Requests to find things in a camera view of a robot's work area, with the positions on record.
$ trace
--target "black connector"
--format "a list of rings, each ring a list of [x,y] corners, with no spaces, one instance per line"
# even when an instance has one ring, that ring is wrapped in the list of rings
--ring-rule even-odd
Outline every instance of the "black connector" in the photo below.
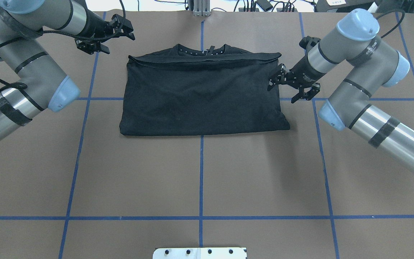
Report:
[[[265,12],[272,9],[272,5],[268,0],[257,0],[256,2]]]

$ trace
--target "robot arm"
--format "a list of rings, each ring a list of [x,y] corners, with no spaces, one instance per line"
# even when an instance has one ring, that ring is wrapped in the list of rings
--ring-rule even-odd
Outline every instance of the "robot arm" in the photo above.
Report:
[[[56,31],[42,31],[43,26]],[[0,140],[44,109],[57,112],[79,97],[74,82],[35,38],[55,32],[74,36],[77,47],[88,54],[109,53],[102,42],[119,36],[135,39],[132,31],[124,17],[114,15],[106,22],[73,0],[0,0],[0,61],[20,77],[19,87],[0,89]]]
[[[299,89],[292,102],[310,100],[319,92],[315,82],[346,59],[354,68],[322,106],[319,117],[339,131],[350,128],[414,172],[414,131],[369,103],[379,87],[395,85],[410,68],[407,59],[376,35],[379,29],[369,12],[353,10],[322,40],[304,40],[311,49],[292,69],[281,65],[270,86],[290,84]],[[308,93],[302,92],[308,87]]]

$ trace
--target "white label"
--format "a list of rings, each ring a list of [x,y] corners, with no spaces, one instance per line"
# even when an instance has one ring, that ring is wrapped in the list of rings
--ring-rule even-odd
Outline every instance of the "white label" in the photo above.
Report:
[[[334,6],[334,5],[345,5],[345,0],[327,0],[328,5]]]

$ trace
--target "folded black garment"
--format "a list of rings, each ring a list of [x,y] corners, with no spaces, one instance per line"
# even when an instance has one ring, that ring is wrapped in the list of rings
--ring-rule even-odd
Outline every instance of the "folded black garment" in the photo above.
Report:
[[[178,44],[129,56],[120,132],[192,136],[288,130],[279,89],[267,90],[280,53]]]

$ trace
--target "black cloth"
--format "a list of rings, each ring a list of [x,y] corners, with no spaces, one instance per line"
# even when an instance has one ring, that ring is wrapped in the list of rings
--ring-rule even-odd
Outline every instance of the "black cloth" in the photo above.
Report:
[[[267,90],[280,53],[180,44],[129,56],[120,132],[193,136],[288,130],[279,89]]]

